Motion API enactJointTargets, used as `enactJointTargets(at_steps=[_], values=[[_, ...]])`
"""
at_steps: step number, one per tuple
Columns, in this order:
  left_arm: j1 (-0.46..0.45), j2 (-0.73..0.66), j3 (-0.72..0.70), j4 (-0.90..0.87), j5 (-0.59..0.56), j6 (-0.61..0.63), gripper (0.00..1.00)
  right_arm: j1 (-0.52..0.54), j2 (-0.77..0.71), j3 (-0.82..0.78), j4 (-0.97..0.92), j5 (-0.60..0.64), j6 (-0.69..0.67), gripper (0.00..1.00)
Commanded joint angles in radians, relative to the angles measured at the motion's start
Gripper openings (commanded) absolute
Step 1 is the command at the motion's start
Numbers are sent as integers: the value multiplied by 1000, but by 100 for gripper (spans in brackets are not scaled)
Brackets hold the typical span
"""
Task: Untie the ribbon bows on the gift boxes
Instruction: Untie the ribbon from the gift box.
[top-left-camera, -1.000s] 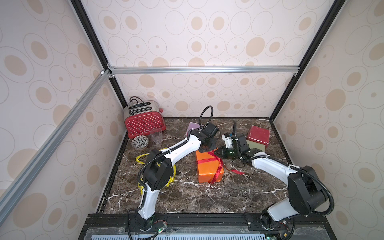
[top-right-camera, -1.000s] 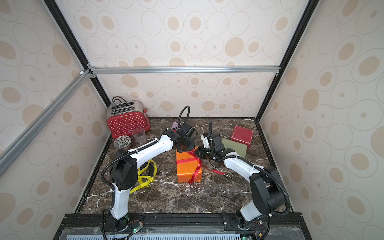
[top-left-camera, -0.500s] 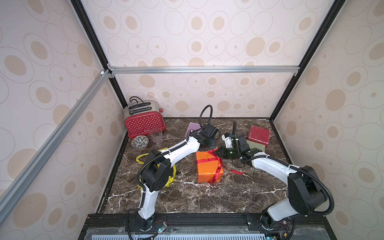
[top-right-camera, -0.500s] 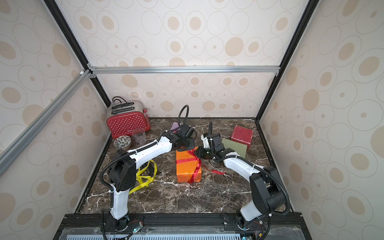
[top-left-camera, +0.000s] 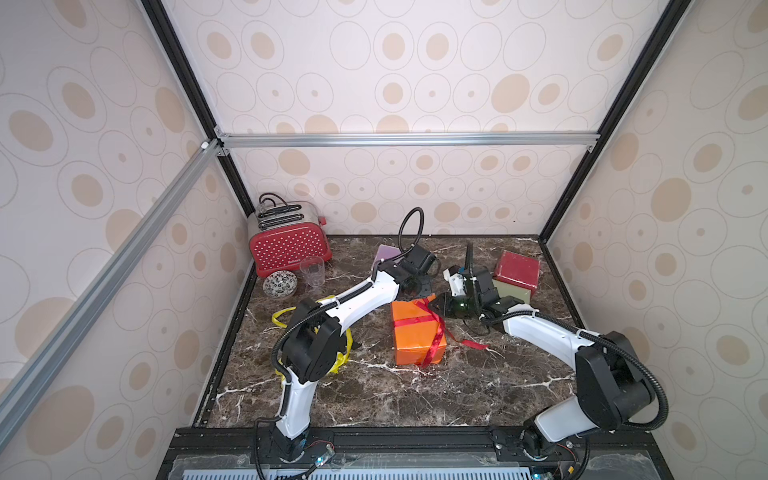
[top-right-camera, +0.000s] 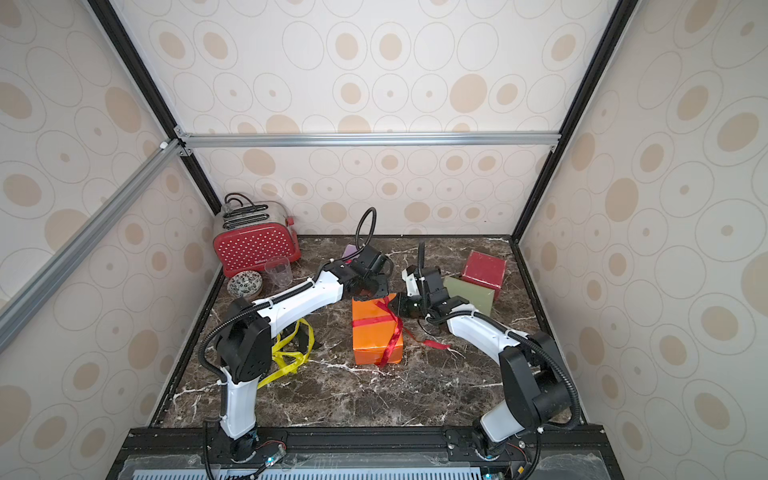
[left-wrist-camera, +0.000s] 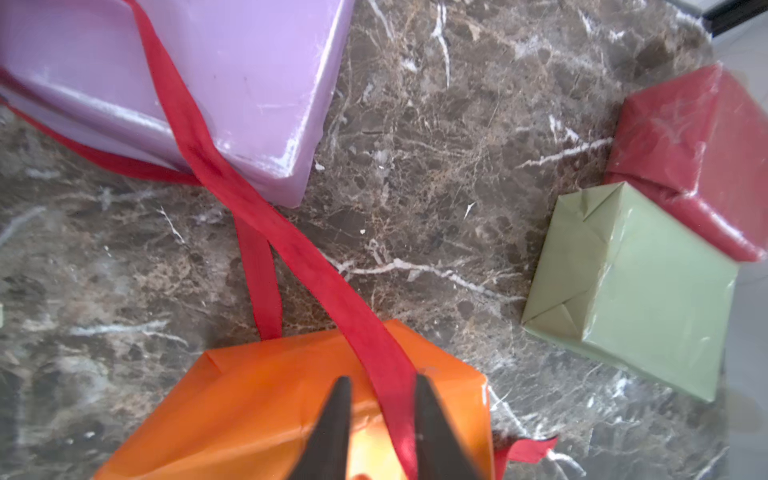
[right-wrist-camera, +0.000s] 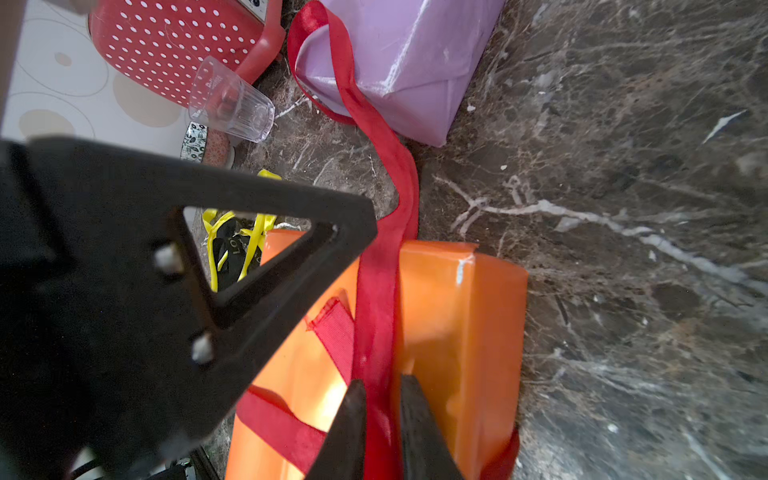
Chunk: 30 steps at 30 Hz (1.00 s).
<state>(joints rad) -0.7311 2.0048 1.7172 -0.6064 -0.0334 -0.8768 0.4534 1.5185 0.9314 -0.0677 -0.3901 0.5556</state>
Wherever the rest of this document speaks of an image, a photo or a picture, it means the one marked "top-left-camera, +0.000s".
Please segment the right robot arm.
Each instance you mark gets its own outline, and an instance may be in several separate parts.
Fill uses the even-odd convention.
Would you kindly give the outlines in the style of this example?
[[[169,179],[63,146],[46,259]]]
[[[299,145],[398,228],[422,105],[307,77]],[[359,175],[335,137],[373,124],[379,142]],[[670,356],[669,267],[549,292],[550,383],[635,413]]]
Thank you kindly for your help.
[[[575,373],[574,395],[525,422],[520,442],[529,457],[543,459],[574,435],[622,428],[652,431],[666,422],[666,392],[625,335],[579,329],[513,296],[501,296],[490,271],[475,266],[473,247],[467,247],[464,265],[445,270],[444,278],[450,290],[431,302],[433,312],[475,318],[548,352]]]

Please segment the yellow ribbon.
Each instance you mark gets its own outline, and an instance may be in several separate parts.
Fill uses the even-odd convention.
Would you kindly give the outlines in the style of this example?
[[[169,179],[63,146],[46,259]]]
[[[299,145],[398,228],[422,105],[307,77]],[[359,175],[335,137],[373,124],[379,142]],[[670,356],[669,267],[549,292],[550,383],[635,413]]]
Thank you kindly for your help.
[[[349,340],[336,324],[302,328],[289,336],[280,360],[300,383],[319,381],[346,361],[351,351]]]
[[[277,312],[274,312],[271,315],[271,322],[277,327],[286,329],[288,326],[288,323],[290,322],[291,315],[295,310],[296,310],[295,307],[290,307],[290,308],[285,308]]]

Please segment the green gift box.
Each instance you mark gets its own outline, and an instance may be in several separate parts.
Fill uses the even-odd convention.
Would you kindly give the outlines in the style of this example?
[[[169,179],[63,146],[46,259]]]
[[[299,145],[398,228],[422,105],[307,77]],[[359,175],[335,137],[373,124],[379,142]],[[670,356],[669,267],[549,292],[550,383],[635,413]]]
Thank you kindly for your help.
[[[493,280],[493,284],[500,297],[514,297],[523,303],[530,303],[531,291],[529,289],[499,280]]]

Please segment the dark red gift box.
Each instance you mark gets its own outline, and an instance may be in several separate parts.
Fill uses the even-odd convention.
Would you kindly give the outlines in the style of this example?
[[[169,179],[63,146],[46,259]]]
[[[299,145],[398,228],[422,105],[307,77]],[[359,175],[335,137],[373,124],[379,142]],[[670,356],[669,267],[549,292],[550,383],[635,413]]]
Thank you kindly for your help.
[[[531,295],[538,290],[540,261],[518,253],[504,251],[494,269],[495,280],[526,289]]]

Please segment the purple gift box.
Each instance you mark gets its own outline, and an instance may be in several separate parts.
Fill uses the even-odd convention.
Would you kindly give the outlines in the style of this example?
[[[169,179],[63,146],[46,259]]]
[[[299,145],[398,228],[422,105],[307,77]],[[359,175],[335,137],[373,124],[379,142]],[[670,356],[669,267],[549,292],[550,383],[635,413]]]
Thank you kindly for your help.
[[[396,264],[400,260],[400,254],[400,249],[395,246],[379,245],[372,265],[373,269],[383,271],[387,266]]]

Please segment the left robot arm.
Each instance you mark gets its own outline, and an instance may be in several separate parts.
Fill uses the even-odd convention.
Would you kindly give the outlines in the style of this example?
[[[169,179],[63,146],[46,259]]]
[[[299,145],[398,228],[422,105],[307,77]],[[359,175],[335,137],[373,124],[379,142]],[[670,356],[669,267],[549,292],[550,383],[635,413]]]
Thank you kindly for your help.
[[[273,419],[279,438],[305,438],[317,383],[346,345],[349,328],[395,301],[402,290],[416,290],[427,276],[435,256],[418,246],[424,223],[423,209],[411,209],[400,225],[397,255],[376,261],[369,277],[349,290],[329,300],[304,300],[296,307],[271,353],[273,367],[283,376],[280,408]]]

